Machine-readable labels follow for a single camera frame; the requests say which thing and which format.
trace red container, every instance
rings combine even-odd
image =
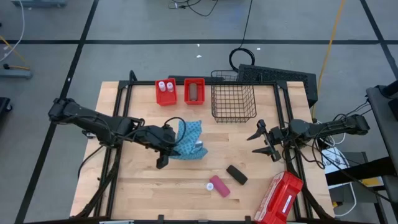
[[[174,91],[169,92],[166,89],[166,91],[162,92],[159,88],[159,82],[164,82],[165,85],[169,82],[173,83]],[[158,103],[160,106],[174,105],[177,103],[177,86],[175,85],[174,78],[168,78],[165,80],[156,80],[155,86],[156,86],[156,103]]]
[[[197,100],[189,100],[189,84],[195,83],[197,85]],[[188,105],[202,105],[205,102],[205,79],[204,78],[186,78],[184,81],[184,101]]]
[[[292,208],[303,181],[290,172],[277,174],[254,216],[257,224],[286,224],[287,214]]]

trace pink cylinder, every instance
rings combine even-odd
[[[210,178],[210,182],[214,185],[214,188],[220,193],[221,196],[227,197],[231,191],[229,191],[228,187],[225,186],[223,181],[217,176],[213,176]]]

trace blue towel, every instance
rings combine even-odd
[[[186,121],[185,123],[187,130],[185,131],[184,138],[174,147],[174,150],[181,155],[170,156],[170,158],[180,160],[202,159],[206,155],[207,149],[203,146],[195,147],[195,143],[201,134],[201,121]],[[181,138],[183,131],[184,123],[180,121],[178,123],[177,140]]]

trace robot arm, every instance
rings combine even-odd
[[[312,139],[325,138],[334,134],[358,134],[365,135],[368,133],[370,127],[365,120],[364,116],[351,115],[345,119],[338,121],[330,121],[322,124],[312,124],[305,122],[301,119],[293,119],[287,128],[272,128],[269,133],[266,130],[266,124],[264,120],[257,122],[257,132],[252,135],[248,140],[264,135],[265,143],[268,145],[262,149],[253,150],[253,152],[263,153],[271,156],[272,161],[276,162],[280,159],[280,154],[275,150],[274,145],[284,144],[289,147],[292,142],[298,145],[301,149]]]
[[[126,140],[136,142],[159,151],[156,167],[161,169],[169,163],[169,156],[179,156],[173,150],[175,132],[168,124],[162,127],[144,126],[145,121],[120,116],[110,117],[94,110],[84,108],[73,99],[55,99],[49,111],[51,122],[75,124],[96,135],[99,143],[106,147],[117,147]]]

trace black cable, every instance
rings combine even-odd
[[[81,162],[79,170],[77,172],[77,179],[79,179],[79,177],[80,177],[80,171],[81,171],[81,168],[83,168],[83,165],[87,162],[88,159],[93,157],[100,149],[102,149],[102,147],[104,147],[104,146],[100,146],[99,148],[97,148],[94,152],[92,152],[89,156],[87,156],[87,158],[85,160],[83,160],[83,162]]]
[[[237,51],[246,52],[246,53],[250,56],[250,58],[251,58],[251,65],[254,65],[255,62],[256,62],[256,58],[254,57],[253,52],[251,52],[251,51],[248,50],[248,49],[242,48],[242,45],[243,45],[243,43],[244,43],[244,38],[246,37],[246,31],[247,31],[247,29],[248,29],[248,24],[249,24],[249,18],[250,18],[250,12],[251,12],[252,3],[253,3],[253,0],[250,1],[248,18],[246,19],[246,26],[244,27],[244,33],[243,33],[243,38],[242,38],[241,45],[240,45],[238,48],[233,49],[233,50],[231,51],[231,53],[229,53],[229,65],[231,66],[231,68],[232,68],[235,72],[238,72],[239,69],[236,68],[236,67],[234,66],[234,64],[232,63],[232,56],[233,56],[233,55],[235,54],[235,52],[237,52]]]
[[[366,185],[364,185],[361,181],[359,181],[358,179],[356,179],[356,178],[353,177],[352,175],[349,175],[349,174],[348,174],[347,172],[345,172],[342,168],[338,167],[338,165],[336,165],[334,162],[332,162],[331,159],[330,159],[329,157],[325,156],[325,155],[322,153],[321,150],[319,150],[318,145],[315,144],[315,142],[318,140],[317,136],[319,136],[319,134],[323,131],[323,129],[321,129],[321,130],[318,132],[318,134],[315,136],[315,139],[314,139],[313,142],[312,142],[312,153],[313,153],[313,155],[314,155],[315,160],[317,160],[317,159],[316,159],[316,157],[315,157],[314,145],[315,145],[317,151],[321,154],[322,159],[325,158],[326,160],[328,160],[328,161],[329,161],[331,164],[333,164],[337,169],[339,169],[339,170],[341,171],[342,174],[344,174],[345,176],[347,176],[348,178],[350,178],[352,181],[359,183],[359,184],[360,184],[362,187],[364,187],[366,190],[372,192],[373,194],[379,196],[380,198],[383,198],[384,200],[387,200],[388,202],[393,203],[393,202],[392,202],[391,200],[389,200],[387,197],[385,197],[385,196],[383,196],[383,195],[377,193],[377,192],[374,191],[373,189],[370,189],[369,187],[367,187]]]
[[[194,9],[192,9],[191,6],[193,6],[193,5],[195,5],[195,4],[189,4],[189,3],[187,3],[187,4],[188,4],[188,7],[189,7],[194,13],[198,14],[199,16],[208,17],[208,16],[210,16],[210,14],[213,12],[213,10],[214,10],[214,8],[216,7],[217,3],[218,3],[218,0],[216,0],[216,2],[214,3],[213,8],[211,9],[211,11],[210,11],[207,15],[204,15],[204,14],[202,14],[202,13],[196,12]]]
[[[292,162],[292,161],[296,158],[296,156],[297,156],[297,153],[294,152],[294,156],[293,156],[290,160],[287,160],[287,159],[286,159],[286,155],[285,155],[285,148],[282,150],[282,158],[283,158],[283,160],[286,161],[286,162]]]
[[[369,111],[371,111],[372,109],[369,109],[369,110],[367,110],[367,111],[365,111],[364,113],[361,113],[361,115],[364,115],[364,114],[366,114],[367,112],[369,112]]]
[[[315,163],[317,163],[317,165],[318,165],[319,168],[325,169],[325,165],[323,165],[323,162],[322,162],[322,161],[319,161],[319,160],[317,159],[317,157],[315,156],[314,151],[312,151],[314,160],[309,160],[309,159],[307,159],[307,157],[304,156],[303,152],[300,150],[300,148],[298,147],[298,145],[297,145],[297,143],[296,143],[295,140],[293,141],[293,143],[294,143],[295,152],[296,152],[297,154],[300,154],[301,157],[302,157],[305,161],[307,161],[307,162],[315,162]]]
[[[360,186],[364,187],[366,190],[370,191],[371,193],[379,196],[380,198],[383,198],[384,200],[390,202],[390,203],[394,203],[393,201],[389,200],[387,197],[377,193],[376,191],[374,191],[373,189],[369,188],[368,186],[364,185],[361,181],[359,181],[357,178],[353,177],[352,175],[349,175],[347,172],[345,172],[342,168],[338,167],[338,165],[336,165],[334,162],[331,161],[331,159],[327,156],[325,156],[322,152],[320,152],[323,157],[325,157],[325,159],[327,159],[332,165],[334,165],[337,169],[339,169],[341,171],[342,174],[344,174],[345,176],[347,176],[348,178],[350,178],[352,181],[357,182],[360,184]]]
[[[193,3],[193,4],[189,4],[189,3],[188,3],[190,0],[186,0],[186,1],[182,1],[182,2],[174,1],[174,0],[172,0],[172,1],[173,1],[173,2],[170,2],[170,3],[169,3],[169,6],[168,6],[169,9],[178,9],[178,8],[185,9],[186,7],[188,7],[188,5],[189,5],[189,6],[194,6],[194,5],[198,4],[201,0],[198,0],[197,2],[195,2],[195,3]],[[183,4],[183,3],[186,3],[187,5],[178,6],[178,4]]]
[[[169,8],[169,9],[178,9],[178,8],[186,9],[186,8],[188,7],[188,8],[191,9],[194,13],[198,14],[199,16],[203,16],[203,17],[208,17],[208,16],[210,16],[210,14],[213,12],[214,8],[216,7],[216,5],[217,5],[217,3],[218,3],[218,0],[215,0],[216,2],[214,3],[213,7],[211,8],[211,11],[210,11],[208,14],[204,15],[204,14],[202,14],[202,13],[200,13],[200,12],[194,10],[194,9],[191,7],[191,6],[194,6],[194,5],[198,4],[199,2],[201,2],[201,0],[198,0],[197,2],[192,3],[192,4],[190,4],[190,0],[186,0],[186,1],[176,1],[176,0],[172,0],[172,1],[173,1],[173,2],[170,2],[169,5],[168,5],[168,8]]]
[[[354,110],[352,110],[352,111],[350,111],[350,112],[348,112],[346,114],[340,113],[340,114],[336,115],[335,118],[333,118],[333,121],[336,121],[337,118],[338,118],[338,120],[343,119],[343,118],[347,118],[347,116],[350,115],[351,113],[358,112],[361,109],[369,106],[369,104],[367,104],[367,103],[368,103],[368,100],[366,100],[365,103],[359,105],[357,108],[355,108]]]
[[[165,143],[167,143],[167,144],[171,144],[171,145],[173,145],[173,146],[176,146],[176,145],[185,137],[185,133],[186,133],[186,131],[187,131],[187,124],[186,124],[186,122],[184,121],[184,119],[182,119],[182,118],[180,118],[180,117],[172,117],[172,118],[168,119],[168,120],[164,123],[164,125],[166,125],[169,121],[171,121],[171,120],[173,120],[173,119],[179,119],[179,120],[181,120],[182,123],[184,124],[184,130],[183,130],[182,136],[181,136],[181,138],[180,138],[178,141],[170,142],[170,141],[168,141],[168,140],[165,140],[165,139],[162,138],[162,137],[159,137],[158,135],[156,135],[156,134],[153,133],[152,131],[145,130],[145,129],[144,129],[144,130],[143,130],[143,129],[133,130],[133,131],[131,131],[129,134],[127,134],[127,135],[121,137],[120,140],[134,141],[134,137],[135,137],[135,134],[136,134],[137,132],[146,132],[146,133],[149,133],[149,134],[153,135],[155,138],[157,138],[158,140],[160,140],[160,141],[162,141],[162,142],[165,142]]]
[[[340,157],[344,158],[343,156],[341,156],[341,155],[338,154],[338,153],[331,152],[331,151],[329,151],[329,150],[327,150],[327,151],[330,152],[330,153],[332,153],[332,154],[334,154],[334,155],[336,155],[336,156],[340,156]],[[353,163],[355,163],[355,164],[357,164],[357,165],[363,165],[363,163],[356,162],[356,161],[351,160],[351,159],[347,159],[347,158],[344,158],[344,159],[346,159],[347,161],[353,162]]]
[[[178,141],[176,141],[176,142],[174,143],[174,145],[177,145],[177,144],[180,143],[180,141],[182,141],[182,139],[185,137],[185,133],[187,132],[187,124],[186,124],[186,122],[184,121],[184,119],[182,119],[182,118],[180,118],[180,117],[172,117],[172,118],[168,119],[167,121],[165,121],[164,125],[166,125],[169,121],[174,120],[174,119],[179,119],[179,120],[182,121],[182,123],[184,124],[184,131],[183,131],[183,133],[182,133],[182,135],[181,135],[181,138],[180,138]]]

